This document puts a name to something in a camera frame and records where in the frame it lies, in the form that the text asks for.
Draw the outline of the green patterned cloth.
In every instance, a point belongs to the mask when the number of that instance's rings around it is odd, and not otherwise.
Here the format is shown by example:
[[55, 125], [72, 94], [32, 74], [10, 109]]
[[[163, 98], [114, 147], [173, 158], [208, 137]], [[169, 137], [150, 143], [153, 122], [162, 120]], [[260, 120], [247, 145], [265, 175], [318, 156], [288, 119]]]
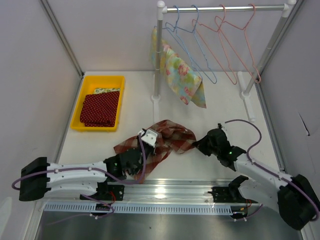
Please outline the green patterned cloth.
[[110, 93], [110, 92], [119, 92], [121, 89], [120, 88], [96, 88], [93, 91], [94, 95], [97, 94], [104, 94], [104, 93]]

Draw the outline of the yellow plastic tray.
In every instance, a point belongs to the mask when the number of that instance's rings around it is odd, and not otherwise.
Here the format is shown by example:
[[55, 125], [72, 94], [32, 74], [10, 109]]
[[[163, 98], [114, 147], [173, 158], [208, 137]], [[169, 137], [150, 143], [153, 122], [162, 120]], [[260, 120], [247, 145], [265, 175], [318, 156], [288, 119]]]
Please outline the yellow plastic tray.
[[[80, 114], [86, 95], [93, 94], [96, 88], [120, 88], [119, 101], [114, 127], [86, 127], [80, 122]], [[125, 77], [121, 75], [87, 75], [84, 77], [73, 111], [70, 128], [79, 132], [115, 132], [118, 128], [125, 89]]]

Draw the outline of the red plaid skirt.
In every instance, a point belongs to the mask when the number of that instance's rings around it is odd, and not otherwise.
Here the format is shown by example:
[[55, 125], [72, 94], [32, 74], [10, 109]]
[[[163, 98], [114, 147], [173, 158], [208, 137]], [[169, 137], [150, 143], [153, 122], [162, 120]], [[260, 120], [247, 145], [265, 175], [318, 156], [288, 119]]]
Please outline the red plaid skirt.
[[155, 153], [148, 156], [146, 161], [145, 177], [147, 177], [161, 162], [166, 160], [171, 152], [184, 154], [194, 148], [195, 134], [188, 128], [171, 120], [162, 120], [150, 129], [158, 132], [155, 144]]

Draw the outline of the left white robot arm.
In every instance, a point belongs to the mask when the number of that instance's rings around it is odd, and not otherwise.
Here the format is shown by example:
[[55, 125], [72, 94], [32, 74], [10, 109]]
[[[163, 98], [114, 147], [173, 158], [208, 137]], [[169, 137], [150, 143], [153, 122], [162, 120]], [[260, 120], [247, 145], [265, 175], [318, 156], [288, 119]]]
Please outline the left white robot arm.
[[21, 202], [49, 197], [83, 200], [86, 196], [106, 200], [108, 183], [134, 184], [127, 176], [142, 177], [147, 170], [147, 158], [154, 152], [153, 147], [136, 147], [103, 161], [70, 165], [49, 163], [46, 157], [38, 157], [21, 170], [12, 187], [18, 190]]

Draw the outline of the pastel floral skirt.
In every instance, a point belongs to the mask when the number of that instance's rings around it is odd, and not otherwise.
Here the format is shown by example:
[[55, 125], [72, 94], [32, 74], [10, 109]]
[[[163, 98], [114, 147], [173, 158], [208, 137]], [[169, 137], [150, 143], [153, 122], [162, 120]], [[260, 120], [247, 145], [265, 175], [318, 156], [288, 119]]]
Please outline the pastel floral skirt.
[[161, 40], [160, 74], [185, 105], [192, 102], [199, 108], [207, 107], [203, 79], [179, 57], [165, 39]]

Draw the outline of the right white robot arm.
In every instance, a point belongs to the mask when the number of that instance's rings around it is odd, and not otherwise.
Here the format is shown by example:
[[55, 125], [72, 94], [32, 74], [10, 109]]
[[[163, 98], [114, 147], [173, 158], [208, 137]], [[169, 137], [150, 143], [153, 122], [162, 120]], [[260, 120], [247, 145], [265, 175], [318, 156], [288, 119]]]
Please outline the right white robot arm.
[[319, 219], [320, 201], [306, 177], [282, 173], [251, 159], [246, 150], [230, 144], [222, 128], [210, 130], [193, 146], [208, 157], [214, 155], [222, 166], [240, 174], [228, 184], [232, 201], [262, 204], [279, 213], [295, 230]]

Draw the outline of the aluminium mounting rail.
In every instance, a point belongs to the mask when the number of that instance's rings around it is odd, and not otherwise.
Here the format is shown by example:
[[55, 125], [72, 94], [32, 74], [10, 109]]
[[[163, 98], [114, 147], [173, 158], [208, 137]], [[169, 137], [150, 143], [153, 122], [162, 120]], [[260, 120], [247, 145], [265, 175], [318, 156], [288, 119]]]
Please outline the aluminium mounting rail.
[[204, 202], [243, 203], [242, 197], [233, 197], [228, 190], [229, 180], [133, 180], [109, 182], [104, 175], [93, 175], [76, 180], [63, 174], [53, 182], [44, 181], [31, 189], [30, 201], [97, 200], [133, 204], [193, 204]]

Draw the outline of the red polka dot cloth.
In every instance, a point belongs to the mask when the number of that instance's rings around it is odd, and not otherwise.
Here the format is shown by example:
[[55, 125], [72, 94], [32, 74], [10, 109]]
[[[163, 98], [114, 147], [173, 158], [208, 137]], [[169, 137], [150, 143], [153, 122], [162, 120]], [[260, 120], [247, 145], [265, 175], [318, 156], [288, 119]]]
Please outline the red polka dot cloth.
[[119, 98], [119, 91], [87, 94], [81, 109], [80, 122], [85, 127], [114, 127]]

